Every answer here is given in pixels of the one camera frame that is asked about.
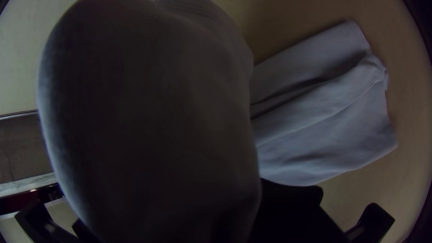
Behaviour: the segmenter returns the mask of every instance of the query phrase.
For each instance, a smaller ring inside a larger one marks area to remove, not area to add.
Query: white towel
[[[385,67],[352,21],[256,66],[250,92],[260,176],[313,185],[392,151],[387,85]]]

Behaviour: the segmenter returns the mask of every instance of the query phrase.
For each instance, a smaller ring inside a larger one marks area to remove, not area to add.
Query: gray knit fabric
[[[385,67],[346,22],[255,67],[251,118],[262,178],[307,186],[392,151]]]

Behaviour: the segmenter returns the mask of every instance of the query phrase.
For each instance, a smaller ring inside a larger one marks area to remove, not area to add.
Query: beige floor
[[[395,219],[383,243],[399,243],[423,206],[432,177],[432,70],[401,0],[216,0],[240,27],[256,61],[344,19],[356,20],[387,66],[388,109],[399,147],[373,164],[321,183],[322,207],[343,229],[375,202]]]

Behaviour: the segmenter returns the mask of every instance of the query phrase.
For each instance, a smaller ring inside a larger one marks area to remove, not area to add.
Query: folded towel
[[[386,69],[355,22],[256,66],[250,92],[260,176],[313,185],[392,151],[387,86]]]

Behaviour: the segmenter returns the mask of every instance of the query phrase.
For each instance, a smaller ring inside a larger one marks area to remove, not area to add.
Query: white cloth
[[[387,85],[385,67],[351,21],[256,66],[250,92],[260,176],[313,185],[392,151]]]

